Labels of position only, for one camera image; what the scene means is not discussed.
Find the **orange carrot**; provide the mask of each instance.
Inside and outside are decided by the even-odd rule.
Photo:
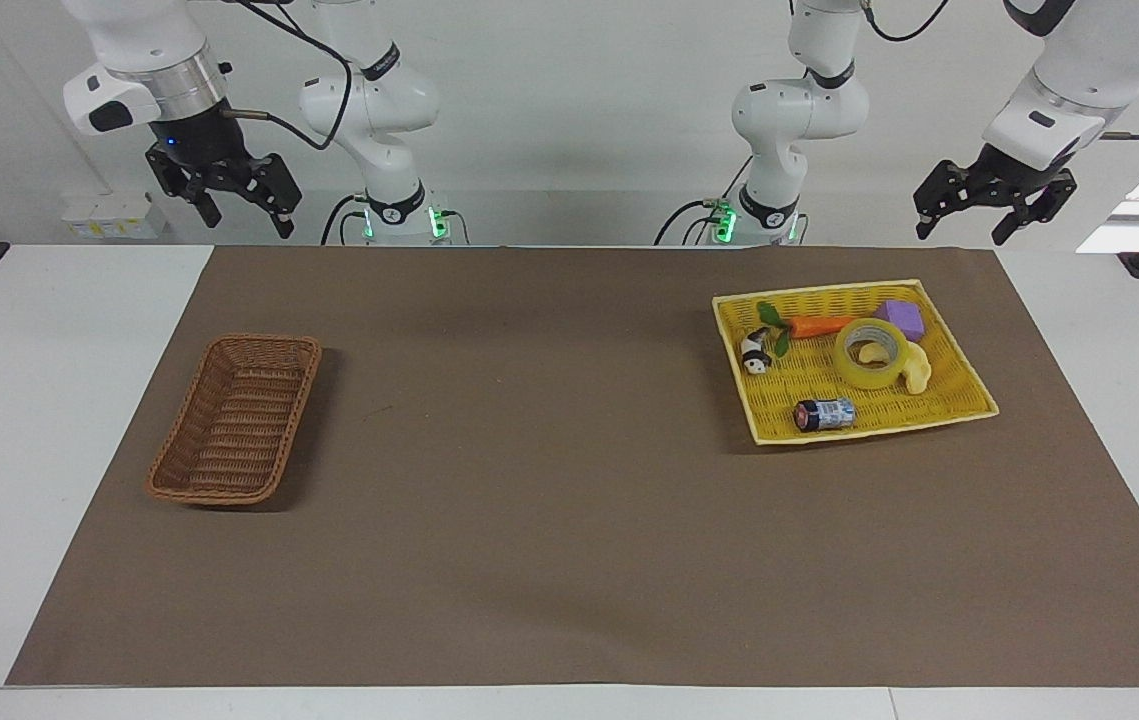
[[[806,337],[819,337],[825,334],[843,332],[844,325],[852,324],[857,318],[852,316],[838,316],[838,318],[812,318],[812,316],[796,314],[787,319],[792,328],[792,339],[805,339]]]

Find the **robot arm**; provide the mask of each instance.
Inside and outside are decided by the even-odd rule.
[[[147,161],[167,196],[182,197],[204,224],[222,219],[208,190],[236,193],[289,237],[301,191],[280,155],[254,158],[223,111],[230,65],[218,64],[186,0],[62,0],[83,24],[98,63],[63,88],[72,122],[98,136],[148,124]]]
[[[436,240],[437,205],[418,177],[413,152],[392,134],[436,122],[436,87],[401,62],[374,0],[314,0],[314,5],[327,44],[360,68],[335,140],[364,177],[364,197],[372,211],[369,232],[374,238]],[[342,88],[341,77],[319,77],[304,84],[300,105],[317,132],[326,132],[337,117]]]
[[[943,159],[916,190],[921,240],[941,218],[973,205],[1011,208],[991,234],[997,245],[1032,222],[1048,223],[1076,190],[1068,161],[1098,140],[1139,95],[1139,3],[1003,5],[1014,22],[1044,38],[1044,50],[982,133],[985,145],[977,161],[958,167]]]
[[[734,129],[751,144],[751,175],[730,193],[735,234],[781,242],[796,210],[808,162],[793,144],[852,136],[867,120],[867,92],[853,77],[853,46],[862,27],[858,0],[798,0],[788,46],[805,64],[798,79],[744,88],[734,103]]]

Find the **yellow tray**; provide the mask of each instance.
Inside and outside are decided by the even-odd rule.
[[[760,328],[756,304],[771,302],[779,316],[870,316],[885,300],[906,300],[920,306],[925,337],[920,345],[929,355],[934,375],[924,395],[911,396],[901,379],[887,388],[865,391],[849,386],[831,363],[835,336],[796,339],[781,360],[764,375],[743,371],[739,343]],[[925,295],[920,281],[857,283],[806,287],[797,291],[753,292],[749,295],[715,297],[711,301],[716,327],[724,342],[734,382],[738,384],[743,410],[756,445],[804,445],[835,439],[869,437],[908,429],[978,420],[999,415],[982,378]],[[847,396],[857,407],[857,423],[847,429],[802,433],[793,410],[802,400]]]

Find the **purple cube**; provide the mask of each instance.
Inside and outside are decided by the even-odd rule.
[[[921,318],[920,308],[915,302],[886,300],[884,304],[877,306],[872,318],[895,325],[911,342],[920,342],[920,338],[925,337],[925,319]]]

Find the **table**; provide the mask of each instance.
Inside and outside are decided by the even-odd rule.
[[[19,246],[0,265],[0,684],[207,247]],[[1139,283],[1109,256],[1000,259],[1139,501]],[[1123,328],[1126,342],[1116,341]],[[25,478],[24,483],[13,482]],[[1089,689],[0,689],[7,715],[1131,717]]]

